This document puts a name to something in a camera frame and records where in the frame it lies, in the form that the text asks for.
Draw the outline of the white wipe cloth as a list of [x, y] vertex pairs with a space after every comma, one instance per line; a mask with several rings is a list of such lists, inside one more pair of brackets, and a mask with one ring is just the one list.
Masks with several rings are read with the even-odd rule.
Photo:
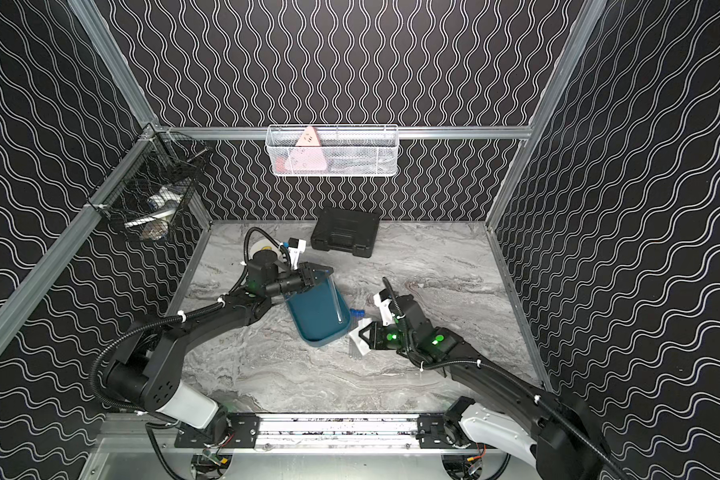
[[349, 339], [349, 355], [353, 359], [362, 359], [370, 351], [368, 344], [359, 336], [357, 332], [350, 332]]

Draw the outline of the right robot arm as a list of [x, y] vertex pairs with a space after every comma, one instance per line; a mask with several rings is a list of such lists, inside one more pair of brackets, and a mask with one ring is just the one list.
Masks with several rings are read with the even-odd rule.
[[410, 295], [386, 282], [379, 308], [390, 323], [361, 328], [372, 350], [393, 350], [421, 371], [435, 371], [476, 397], [458, 400], [446, 415], [456, 445], [483, 444], [533, 466], [542, 479], [626, 478], [602, 429], [581, 401], [556, 395], [490, 361], [463, 336], [435, 326]]

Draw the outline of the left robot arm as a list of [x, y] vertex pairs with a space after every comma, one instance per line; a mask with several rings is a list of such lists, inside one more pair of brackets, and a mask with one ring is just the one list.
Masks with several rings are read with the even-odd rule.
[[93, 361], [93, 395], [115, 409], [144, 412], [219, 444], [229, 435], [227, 409], [182, 379], [185, 358], [200, 345], [261, 320], [274, 299], [308, 293], [328, 282], [331, 267], [295, 263], [290, 246], [260, 227], [243, 239], [243, 271], [214, 303], [173, 316], [134, 322]]

